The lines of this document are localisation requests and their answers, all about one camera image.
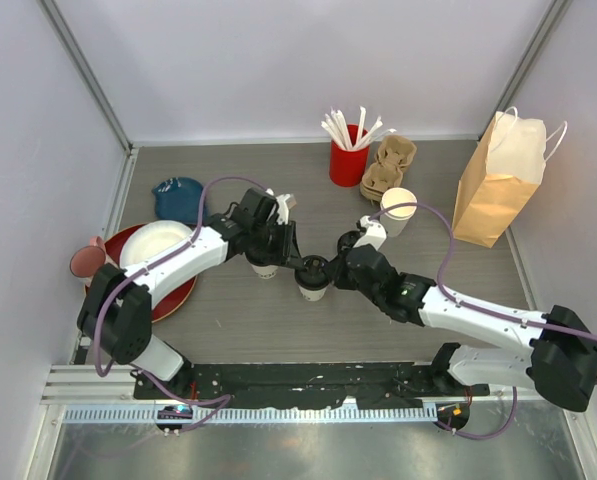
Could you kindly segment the black lid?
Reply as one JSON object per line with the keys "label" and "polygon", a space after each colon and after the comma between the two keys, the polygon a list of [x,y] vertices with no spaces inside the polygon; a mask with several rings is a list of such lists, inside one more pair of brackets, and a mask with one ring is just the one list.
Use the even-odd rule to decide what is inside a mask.
{"label": "black lid", "polygon": [[245,257],[251,265],[256,267],[276,267],[274,257],[267,254],[261,254],[260,252],[247,252]]}
{"label": "black lid", "polygon": [[294,272],[294,278],[299,287],[316,291],[326,288],[329,277],[325,271],[328,260],[319,255],[308,255],[303,258],[303,267]]}

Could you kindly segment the white paper cup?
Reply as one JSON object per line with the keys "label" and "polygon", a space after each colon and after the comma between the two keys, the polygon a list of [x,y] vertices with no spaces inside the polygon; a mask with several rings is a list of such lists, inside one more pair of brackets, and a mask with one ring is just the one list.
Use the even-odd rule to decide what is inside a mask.
{"label": "white paper cup", "polygon": [[302,297],[309,302],[316,302],[321,300],[328,288],[328,284],[298,284],[299,291]]}
{"label": "white paper cup", "polygon": [[251,267],[256,275],[263,280],[273,278],[278,270],[278,267],[275,265],[258,265],[251,263]]}

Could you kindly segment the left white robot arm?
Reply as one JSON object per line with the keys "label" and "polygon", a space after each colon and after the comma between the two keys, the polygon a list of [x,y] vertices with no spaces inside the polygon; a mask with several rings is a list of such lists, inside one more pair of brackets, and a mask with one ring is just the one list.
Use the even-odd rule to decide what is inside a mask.
{"label": "left white robot arm", "polygon": [[291,194],[274,197],[251,188],[230,214],[211,216],[207,225],[162,252],[125,269],[103,265],[87,291],[79,330],[98,353],[149,372],[168,398],[183,397],[191,385],[185,357],[152,333],[152,310],[188,280],[234,256],[302,269],[295,222],[289,219],[294,205]]}

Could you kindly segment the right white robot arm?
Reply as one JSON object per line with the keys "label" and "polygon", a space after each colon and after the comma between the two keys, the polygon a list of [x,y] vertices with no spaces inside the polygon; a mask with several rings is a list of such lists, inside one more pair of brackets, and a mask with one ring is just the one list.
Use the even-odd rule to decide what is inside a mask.
{"label": "right white robot arm", "polygon": [[358,291],[390,319],[456,331],[488,343],[458,346],[429,371],[443,395],[475,384],[535,390],[573,412],[587,410],[597,384],[597,337],[571,309],[511,309],[447,290],[434,280],[398,272],[371,245],[336,256],[325,272],[338,289]]}

